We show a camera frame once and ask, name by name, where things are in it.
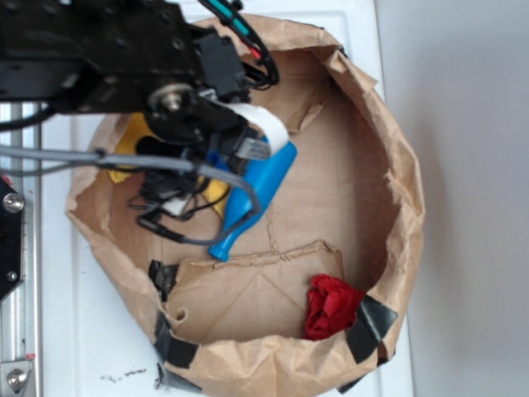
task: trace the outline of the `black electrical tape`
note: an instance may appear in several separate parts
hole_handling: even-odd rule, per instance
[[[379,362],[377,362],[377,366],[381,366],[381,365],[385,364],[388,361],[389,360],[387,358],[385,358],[385,357],[379,357]],[[363,380],[363,379],[364,379],[364,377],[362,376],[361,378],[359,378],[357,380],[353,380],[352,382],[350,382],[350,383],[348,383],[346,385],[338,387],[336,390],[338,390],[338,393],[340,393],[341,395],[344,395],[349,390],[351,390],[353,387],[358,385],[360,383],[360,381]]]
[[[397,318],[397,313],[369,295],[362,299],[356,311],[355,324],[347,331],[347,344],[357,364],[367,360],[373,354]],[[388,362],[387,359],[379,357],[378,366],[386,362]],[[337,390],[344,395],[362,379],[354,380]]]
[[[152,260],[149,266],[149,278],[160,292],[160,299],[166,302],[174,285],[176,284],[176,274],[179,271],[179,265],[166,265],[161,262]]]
[[[202,393],[202,389],[200,387],[194,385],[189,380],[183,378],[180,375],[176,375],[165,368],[162,369],[160,364],[158,364],[158,373],[158,381],[160,384],[172,387],[174,389],[195,393],[197,395],[200,395]]]
[[[189,369],[197,354],[198,345],[172,337],[169,324],[162,313],[158,317],[155,336],[156,351],[165,361],[178,368]]]

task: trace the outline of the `white surface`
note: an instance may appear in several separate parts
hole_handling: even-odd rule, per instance
[[[195,17],[207,15],[195,6],[190,4],[190,11],[203,13],[194,14]],[[344,41],[353,61],[368,73],[381,77],[371,1],[291,1],[285,4],[251,0],[247,6],[249,12],[326,26]],[[55,148],[84,149],[99,118],[58,117],[45,124],[44,143]],[[62,172],[47,176],[43,181],[44,396],[191,395],[164,387],[155,390],[158,361],[154,348],[126,311],[84,239],[63,214],[70,180],[71,173]],[[366,376],[348,395],[412,397],[406,327],[397,350],[394,360]],[[143,369],[146,370],[143,373],[125,376],[127,372]],[[325,394],[337,395],[336,391]]]
[[[378,0],[389,108],[422,163],[417,397],[529,394],[529,2]]]

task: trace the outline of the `black metal bracket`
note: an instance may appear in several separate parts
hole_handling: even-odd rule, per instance
[[[0,302],[22,282],[22,197],[0,178]]]

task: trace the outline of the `yellow cloth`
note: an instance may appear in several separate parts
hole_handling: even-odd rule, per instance
[[[125,134],[116,146],[115,153],[118,155],[134,155],[136,153],[136,144],[144,136],[154,136],[155,134],[150,130],[145,117],[142,113],[134,113],[131,122],[126,128]],[[114,184],[124,182],[130,174],[121,171],[108,171],[110,179]],[[218,200],[227,190],[229,186],[220,180],[212,180],[207,189],[203,191],[203,196],[208,203]],[[224,198],[220,203],[213,206],[215,211],[221,218],[224,218],[224,209],[226,208],[226,200]]]
[[[131,122],[126,128],[125,134],[116,146],[114,151],[117,155],[135,155],[136,144],[144,136],[155,136],[150,130],[145,117],[142,113],[134,113],[131,118]],[[130,174],[121,171],[108,171],[110,179],[114,184],[124,182]]]

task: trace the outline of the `brown paper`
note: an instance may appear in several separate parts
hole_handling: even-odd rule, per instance
[[[138,227],[126,201],[137,193],[140,175],[114,185],[107,173],[82,169],[67,211],[152,342],[161,312],[176,337],[201,343],[189,369],[166,363],[171,371],[206,395],[312,396],[360,378],[379,356],[394,354],[422,250],[421,175],[412,148],[374,91],[376,82],[354,67],[334,38],[314,26],[247,17],[274,51],[282,77],[278,87],[253,93],[253,103],[285,122],[298,158],[265,216],[234,245],[233,261],[219,267],[203,247],[182,246]],[[239,50],[245,56],[243,45]],[[114,148],[128,119],[107,116],[92,146]],[[167,225],[210,237],[222,221],[205,210],[191,222]],[[323,251],[307,253],[315,247]],[[181,264],[177,280],[196,290],[179,290],[177,284],[162,305],[147,276],[152,259]],[[307,278],[342,264],[351,286],[398,314],[379,351],[359,365],[345,332],[320,342],[296,338]],[[230,277],[216,280],[220,274]],[[239,295],[230,286],[236,280]],[[207,297],[215,302],[208,304]],[[252,299],[270,322],[281,324],[256,318],[235,327],[245,323]],[[290,324],[283,324],[286,313],[292,314]]]

